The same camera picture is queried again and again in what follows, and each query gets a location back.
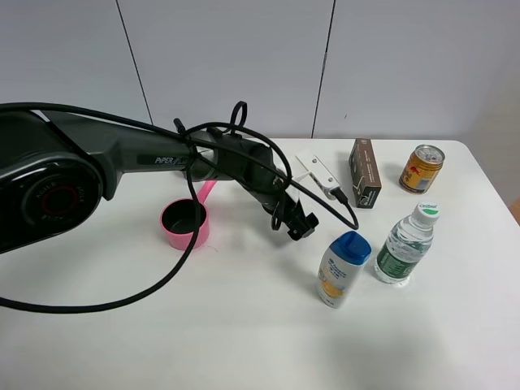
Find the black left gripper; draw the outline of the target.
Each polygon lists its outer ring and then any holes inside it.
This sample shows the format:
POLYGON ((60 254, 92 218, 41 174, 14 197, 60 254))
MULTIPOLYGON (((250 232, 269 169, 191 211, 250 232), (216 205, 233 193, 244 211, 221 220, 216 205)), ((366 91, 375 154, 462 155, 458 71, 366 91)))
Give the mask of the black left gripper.
POLYGON ((319 225, 318 218, 310 213, 305 215, 299 201, 294 201, 282 189, 283 181, 268 171, 250 174, 243 188, 253 196, 271 216, 271 229, 278 231, 282 225, 288 228, 288 235, 299 241, 311 235, 319 225))

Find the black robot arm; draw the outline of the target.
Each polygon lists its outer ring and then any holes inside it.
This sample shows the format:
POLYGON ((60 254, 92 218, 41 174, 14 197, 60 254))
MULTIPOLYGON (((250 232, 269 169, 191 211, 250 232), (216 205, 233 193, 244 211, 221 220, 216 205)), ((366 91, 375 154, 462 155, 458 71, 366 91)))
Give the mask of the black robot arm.
POLYGON ((170 132, 77 106, 1 107, 1 250, 9 252, 81 225, 110 200, 124 174, 180 171, 193 181, 235 180, 299 240, 318 219, 285 192, 280 149, 244 138, 234 123, 170 132))

